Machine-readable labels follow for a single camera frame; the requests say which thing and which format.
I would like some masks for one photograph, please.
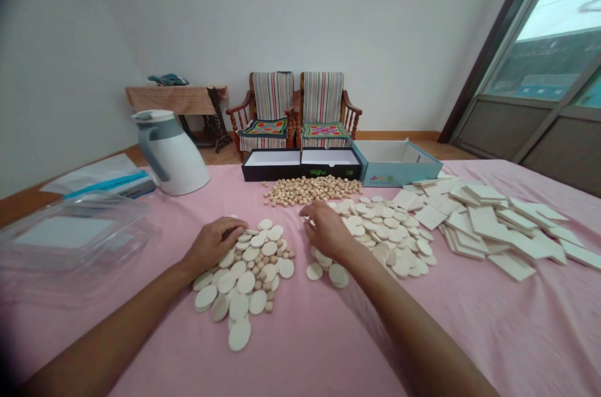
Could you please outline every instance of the white thermos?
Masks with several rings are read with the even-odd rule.
[[[169,195],[184,195],[210,180],[198,149],[167,110],[147,110],[131,116],[140,129],[142,154]]]

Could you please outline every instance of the plastic container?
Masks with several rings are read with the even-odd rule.
[[[0,269],[80,270],[97,257],[118,262],[128,254],[123,231],[148,205],[106,192],[63,200],[0,231]]]
[[[2,300],[73,307],[105,297],[140,252],[160,239],[160,231],[143,218],[147,212],[142,202],[94,192],[2,230]],[[75,220],[48,224],[57,217]],[[68,245],[61,245],[65,239]]]

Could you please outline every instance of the pile of wooden pieces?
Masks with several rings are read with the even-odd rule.
[[[359,203],[347,199],[339,204],[328,204],[341,215],[354,238],[369,249],[393,277],[419,277],[437,264],[429,245],[434,237],[419,228],[419,222],[394,202],[375,196],[361,197]],[[326,272],[334,286],[348,285],[348,273],[343,266],[315,247],[311,247],[311,255],[317,260],[307,267],[311,281],[320,279]]]
[[[284,228],[269,219],[262,220],[258,228],[246,230],[219,264],[192,284],[198,291],[197,312],[210,309],[214,322],[229,315],[228,342],[233,351],[242,350],[250,339],[249,313],[272,312],[279,277],[288,279],[294,273],[295,254],[282,239]]]
[[[263,181],[263,187],[269,184]],[[363,184],[358,180],[334,178],[332,175],[317,178],[281,179],[271,191],[263,194],[264,204],[275,207],[307,205],[313,200],[335,200],[351,198],[355,193],[363,194]]]
[[[507,197],[482,182],[441,174],[436,180],[404,186],[393,202],[419,209],[415,218],[429,230],[438,227],[453,253],[488,258],[518,281],[536,273],[534,261],[540,259],[567,265],[569,258],[601,271],[601,256],[560,225],[566,217],[544,204]]]

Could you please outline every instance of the cardboard box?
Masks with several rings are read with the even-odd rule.
[[[443,167],[409,140],[351,140],[347,145],[361,161],[364,187],[402,187],[434,179]]]
[[[334,177],[359,179],[362,165],[352,148],[265,148],[252,150],[242,164],[244,180],[277,181],[278,179]]]

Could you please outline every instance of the striped chair back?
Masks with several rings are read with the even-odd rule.
[[[303,123],[340,121],[344,73],[306,71],[304,73]]]
[[[251,90],[255,94],[257,118],[277,120],[286,117],[285,111],[292,104],[294,75],[285,71],[250,74]]]

